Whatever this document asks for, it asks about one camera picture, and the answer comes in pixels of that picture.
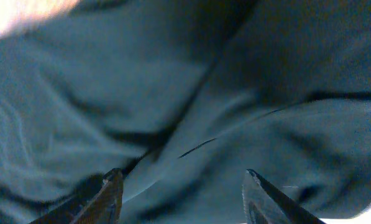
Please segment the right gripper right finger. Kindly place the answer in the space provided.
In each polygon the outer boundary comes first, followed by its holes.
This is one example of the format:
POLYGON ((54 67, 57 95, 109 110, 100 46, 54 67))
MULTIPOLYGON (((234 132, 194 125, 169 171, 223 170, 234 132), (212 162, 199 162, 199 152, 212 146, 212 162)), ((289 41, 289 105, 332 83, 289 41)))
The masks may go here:
POLYGON ((242 198, 247 224, 325 224, 253 169, 245 172, 242 198))

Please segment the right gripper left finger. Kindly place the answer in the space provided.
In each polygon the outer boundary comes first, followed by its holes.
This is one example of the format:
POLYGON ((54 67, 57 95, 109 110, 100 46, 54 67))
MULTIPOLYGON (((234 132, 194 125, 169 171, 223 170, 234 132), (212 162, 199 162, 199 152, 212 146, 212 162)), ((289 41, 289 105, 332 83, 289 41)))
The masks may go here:
POLYGON ((102 183, 81 189, 30 224, 117 223, 122 207, 123 178, 119 168, 102 176, 102 183))

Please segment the black t-shirt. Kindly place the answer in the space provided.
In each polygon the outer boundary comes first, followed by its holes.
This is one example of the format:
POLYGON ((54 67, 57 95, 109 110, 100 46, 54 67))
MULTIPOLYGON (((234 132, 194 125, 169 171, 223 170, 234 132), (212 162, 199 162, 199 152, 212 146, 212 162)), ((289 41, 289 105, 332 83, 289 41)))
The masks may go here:
POLYGON ((256 170, 371 204, 371 0, 0 1, 0 223, 124 175, 121 223, 242 223, 256 170))

